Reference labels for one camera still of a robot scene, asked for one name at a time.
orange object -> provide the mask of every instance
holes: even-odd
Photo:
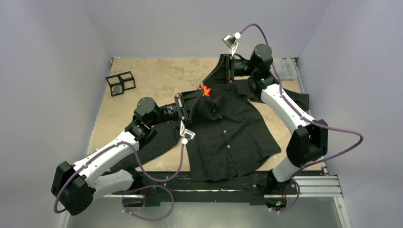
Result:
[[[203,89],[204,90],[203,96],[210,96],[211,89],[208,88],[206,85],[202,85],[201,87],[199,87],[197,89]]]

black shirt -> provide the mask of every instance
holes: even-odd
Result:
[[[187,126],[196,133],[187,144],[192,181],[218,181],[258,169],[269,156],[280,152],[263,117],[248,101],[254,95],[246,80],[210,85],[211,96],[196,104],[196,115]],[[287,91],[304,110],[309,96]],[[144,164],[169,151],[179,141],[179,121],[154,126],[158,134],[139,150]],[[112,172],[138,167],[134,154],[111,167]]]
[[[234,84],[211,85],[211,96],[195,106],[187,128],[196,133],[186,146],[192,181],[242,176],[280,152],[263,117]]]

wooden table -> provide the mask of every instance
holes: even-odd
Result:
[[[175,93],[196,89],[217,63],[218,58],[115,58],[110,75],[131,71],[135,78],[136,89],[111,97],[109,85],[106,86],[88,153],[102,148],[124,130],[131,122],[133,111],[140,98],[152,97],[158,105],[172,103]],[[300,92],[297,80],[285,81],[283,85],[288,90]],[[290,133],[268,105],[252,103],[262,114],[282,151],[271,156],[258,169],[268,171],[286,156]],[[176,171],[179,166],[180,150],[179,142],[164,155],[144,164],[144,168],[147,171]],[[320,170],[321,167],[315,165],[308,169]],[[187,152],[184,153],[181,170],[190,170]]]

white wall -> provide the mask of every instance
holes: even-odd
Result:
[[[313,114],[364,135],[328,162],[354,228],[403,224],[402,12],[400,0],[332,0],[298,62]],[[329,137],[329,154],[357,140]]]
[[[109,57],[80,0],[1,1],[0,30],[0,227],[59,227],[53,176],[86,152]]]
[[[330,0],[83,0],[111,56],[215,57],[222,38],[250,23],[267,33],[276,57],[298,57]],[[263,43],[245,32],[239,53]]]

purple cable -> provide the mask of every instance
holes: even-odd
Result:
[[[140,158],[139,158],[139,156],[138,156],[137,150],[136,150],[136,148],[135,148],[133,145],[131,145],[130,143],[125,142],[125,141],[121,141],[121,142],[118,142],[118,143],[117,143],[118,146],[119,146],[119,145],[122,145],[122,144],[128,145],[128,146],[130,147],[130,149],[132,149],[132,151],[134,152],[134,155],[136,156],[136,160],[137,160],[137,163],[138,163],[140,169],[142,170],[142,172],[144,173],[144,175],[145,175],[146,177],[148,177],[149,179],[151,179],[151,180],[153,180],[153,181],[156,181],[156,182],[167,182],[167,181],[170,181],[170,180],[172,180],[173,178],[175,178],[176,175],[177,175],[177,174],[179,173],[179,171],[181,170],[182,163],[183,163],[184,144],[182,144],[182,146],[181,146],[181,161],[180,161],[180,163],[179,163],[179,168],[178,168],[178,170],[173,174],[173,176],[171,176],[171,177],[169,177],[169,178],[167,178],[167,179],[164,179],[164,180],[160,180],[160,179],[153,178],[152,176],[150,176],[150,175],[144,170],[144,168],[143,168],[143,166],[142,166],[142,164],[141,164],[141,162],[140,162]],[[102,151],[100,151],[99,153],[97,153],[94,157],[92,157],[91,159],[89,159],[89,160],[86,162],[86,165],[89,165],[91,162],[93,162],[93,161],[94,161],[95,159],[97,159],[99,156],[101,156],[102,154],[104,154],[105,152],[107,152],[108,150],[110,150],[110,149],[112,149],[112,148],[114,148],[114,147],[115,147],[115,145],[110,145],[110,146],[106,147],[105,149],[103,149]],[[64,212],[64,211],[66,211],[66,208],[64,208],[64,209],[62,209],[62,210],[58,210],[58,202],[60,201],[60,197],[61,197],[62,193],[64,192],[64,190],[66,189],[67,185],[68,185],[68,184],[74,179],[74,177],[77,176],[83,169],[84,169],[84,166],[81,166],[76,172],[74,172],[73,175],[70,176],[70,178],[66,181],[66,183],[65,183],[65,184],[62,186],[62,188],[60,189],[60,191],[59,191],[59,193],[58,193],[58,195],[57,195],[57,197],[56,197],[55,204],[54,204],[54,206],[53,206],[53,210],[54,210],[55,213],[59,214],[59,213],[62,213],[62,212]],[[142,187],[142,188],[139,188],[139,189],[135,189],[135,190],[124,191],[124,193],[132,193],[132,192],[140,191],[140,190],[147,189],[147,188],[150,188],[150,187],[162,188],[162,189],[164,189],[165,191],[167,191],[168,194],[169,194],[170,197],[171,197],[171,200],[172,200],[171,208],[169,209],[169,211],[168,211],[164,216],[162,216],[162,217],[160,217],[160,218],[154,218],[154,219],[153,219],[153,218],[145,218],[145,217],[136,215],[136,214],[131,213],[130,211],[128,211],[128,210],[125,208],[125,206],[124,206],[124,204],[123,204],[123,202],[122,202],[124,212],[126,212],[126,213],[129,214],[129,215],[135,216],[135,217],[137,217],[137,218],[139,218],[139,219],[146,220],[146,221],[159,221],[159,220],[162,220],[162,219],[166,218],[168,215],[170,215],[170,213],[171,213],[172,210],[173,210],[174,199],[173,199],[172,193],[171,193],[166,187],[164,187],[164,186],[153,184],[153,185],[148,185],[148,186],[145,186],[145,187]]]
[[[253,23],[253,24],[247,25],[244,29],[242,29],[242,30],[240,31],[240,34],[242,34],[247,28],[249,28],[249,27],[251,27],[251,26],[256,26],[256,27],[260,30],[260,32],[262,33],[262,36],[263,36],[263,38],[264,38],[264,40],[265,40],[266,45],[269,46],[269,42],[267,41],[266,34],[263,32],[262,28],[261,28],[259,25],[257,25],[257,24],[254,24],[254,23]],[[294,110],[294,112],[295,112],[296,114],[298,114],[299,117],[301,117],[302,120],[304,120],[304,121],[306,121],[306,122],[308,122],[308,123],[310,123],[310,124],[312,124],[312,125],[315,125],[315,126],[317,126],[317,127],[320,127],[320,128],[324,128],[324,129],[328,129],[328,130],[336,131],[336,132],[343,132],[343,133],[355,134],[355,135],[358,135],[358,136],[360,137],[360,139],[358,140],[358,142],[356,142],[354,145],[348,147],[347,149],[345,149],[345,150],[343,150],[343,151],[341,151],[341,152],[339,152],[339,153],[336,153],[336,154],[334,154],[334,155],[332,155],[332,156],[329,156],[329,157],[327,157],[327,158],[324,158],[324,159],[315,161],[315,162],[313,162],[313,163],[310,163],[310,164],[308,164],[308,165],[305,165],[305,166],[301,167],[297,172],[295,172],[295,173],[292,175],[292,177],[294,177],[295,175],[297,175],[297,174],[299,174],[300,172],[302,172],[302,171],[304,170],[304,168],[307,168],[307,167],[309,167],[309,166],[312,166],[312,165],[315,165],[315,164],[318,164],[318,163],[321,163],[321,162],[326,162],[326,161],[328,161],[328,160],[330,160],[330,159],[333,159],[333,158],[336,158],[336,157],[338,157],[338,156],[341,156],[341,155],[343,155],[343,154],[349,152],[350,150],[354,149],[355,147],[357,147],[358,145],[360,145],[360,144],[363,142],[363,140],[364,140],[363,135],[362,135],[361,133],[357,132],[357,131],[322,125],[322,124],[316,123],[316,122],[314,122],[314,121],[311,121],[311,120],[309,120],[309,119],[303,117],[303,116],[302,116],[302,113],[300,113],[300,112],[296,109],[296,107],[294,107],[293,104],[291,104],[291,102],[290,102],[285,96],[283,96],[283,82],[282,82],[282,80],[281,80],[280,75],[278,74],[278,72],[277,72],[277,70],[276,70],[276,67],[274,66],[274,62],[273,62],[271,65],[273,66],[274,74],[276,75],[276,77],[277,77],[277,79],[278,79],[278,84],[279,84],[279,88],[280,88],[280,95],[281,95],[281,97],[282,97],[282,98],[284,99],[284,101],[292,108],[292,110]],[[285,212],[285,211],[291,209],[291,208],[295,205],[295,203],[297,202],[297,200],[298,200],[298,198],[299,198],[299,194],[300,194],[300,191],[299,191],[299,190],[300,190],[300,188],[299,188],[298,183],[297,183],[295,180],[294,180],[294,182],[297,184],[297,196],[296,196],[295,200],[292,202],[292,204],[291,204],[290,206],[288,206],[286,209],[284,209],[284,210],[282,210],[282,211],[279,211],[279,213],[282,213],[282,212]]]
[[[278,213],[284,213],[284,212],[290,210],[290,209],[295,205],[295,203],[297,202],[297,200],[299,199],[300,187],[299,187],[299,184],[297,183],[297,181],[296,181],[295,179],[293,179],[293,181],[294,181],[294,183],[295,183],[295,185],[296,185],[296,187],[297,187],[297,196],[295,197],[295,200],[291,203],[291,205],[289,205],[288,207],[286,207],[284,210],[278,210]]]
[[[128,142],[124,142],[124,141],[121,141],[121,142],[118,142],[118,143],[117,143],[117,145],[121,145],[121,144],[128,145],[128,146],[133,150],[134,155],[136,156],[137,163],[138,163],[138,165],[139,165],[141,171],[144,173],[144,175],[145,175],[146,177],[148,177],[148,178],[149,178],[150,180],[152,180],[152,181],[156,181],[156,182],[167,182],[167,181],[170,181],[170,180],[172,180],[173,178],[175,178],[176,175],[178,175],[179,171],[180,171],[181,168],[182,168],[182,162],[183,162],[183,148],[184,148],[184,146],[185,146],[184,144],[182,144],[182,147],[181,147],[181,162],[179,163],[178,170],[177,170],[171,177],[169,177],[169,178],[167,178],[167,179],[161,179],[161,180],[160,180],[160,179],[156,179],[156,178],[150,176],[150,175],[144,170],[142,164],[140,163],[140,158],[139,158],[139,156],[138,156],[137,150],[136,150],[136,148],[135,148],[133,145],[131,145],[131,144],[128,143]]]
[[[166,187],[164,187],[164,186],[162,186],[162,185],[153,184],[153,185],[148,185],[148,186],[145,186],[145,187],[142,187],[142,188],[139,188],[139,189],[130,190],[130,191],[123,191],[123,192],[124,192],[124,193],[132,193],[132,192],[140,191],[140,190],[147,189],[147,188],[150,188],[150,187],[162,188],[162,189],[164,189],[165,191],[167,191],[167,193],[168,193],[169,196],[171,197],[171,202],[172,202],[171,208],[169,208],[169,211],[168,211],[164,216],[159,217],[159,218],[154,218],[154,219],[153,219],[153,218],[146,218],[146,217],[142,217],[142,216],[136,215],[136,214],[134,214],[134,213],[128,211],[128,210],[125,208],[124,201],[122,200],[123,211],[126,212],[127,214],[131,215],[131,216],[136,217],[136,218],[139,218],[139,219],[142,219],[142,220],[146,220],[146,221],[151,221],[151,222],[152,222],[152,221],[159,221],[159,220],[162,220],[162,219],[168,217],[168,215],[170,215],[170,213],[171,213],[172,210],[173,210],[173,195],[172,195],[172,193],[169,191],[169,189],[167,189]]]

